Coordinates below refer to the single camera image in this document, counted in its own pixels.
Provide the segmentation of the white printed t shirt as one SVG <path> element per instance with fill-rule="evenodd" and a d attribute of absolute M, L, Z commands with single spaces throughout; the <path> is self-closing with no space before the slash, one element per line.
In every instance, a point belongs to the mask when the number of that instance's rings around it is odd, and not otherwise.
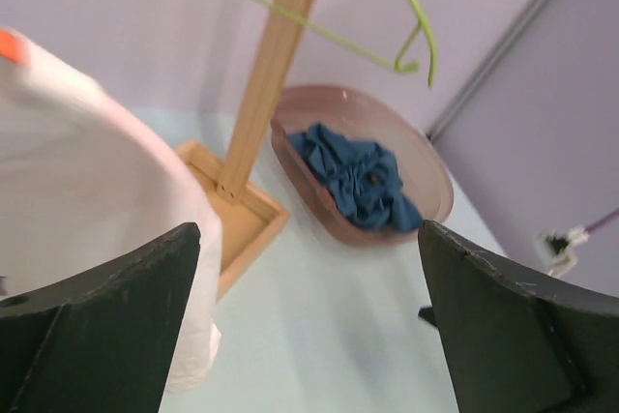
<path fill-rule="evenodd" d="M 83 74 L 21 33 L 1 57 L 1 292 L 25 293 L 133 251 L 184 222 L 200 252 L 165 388 L 199 386 L 218 352 L 222 224 L 174 150 Z"/>

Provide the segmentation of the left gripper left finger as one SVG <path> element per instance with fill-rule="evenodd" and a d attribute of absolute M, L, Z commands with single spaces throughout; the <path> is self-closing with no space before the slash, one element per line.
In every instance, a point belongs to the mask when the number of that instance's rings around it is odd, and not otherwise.
<path fill-rule="evenodd" d="M 200 252 L 185 222 L 1 302 L 4 412 L 156 412 Z"/>

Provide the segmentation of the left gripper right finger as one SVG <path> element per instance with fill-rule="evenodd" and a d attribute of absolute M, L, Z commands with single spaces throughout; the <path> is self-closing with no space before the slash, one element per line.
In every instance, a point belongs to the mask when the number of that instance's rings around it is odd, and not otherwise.
<path fill-rule="evenodd" d="M 418 245 L 461 412 L 615 412 L 618 300 L 425 221 Z"/>

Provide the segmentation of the blue t shirt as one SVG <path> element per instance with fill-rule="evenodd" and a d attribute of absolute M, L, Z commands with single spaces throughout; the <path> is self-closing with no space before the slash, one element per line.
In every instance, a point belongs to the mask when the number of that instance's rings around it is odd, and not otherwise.
<path fill-rule="evenodd" d="M 402 191 L 392 151 L 373 140 L 350 139 L 322 123 L 288 139 L 353 225 L 371 231 L 389 227 L 398 233 L 422 225 L 419 209 Z"/>

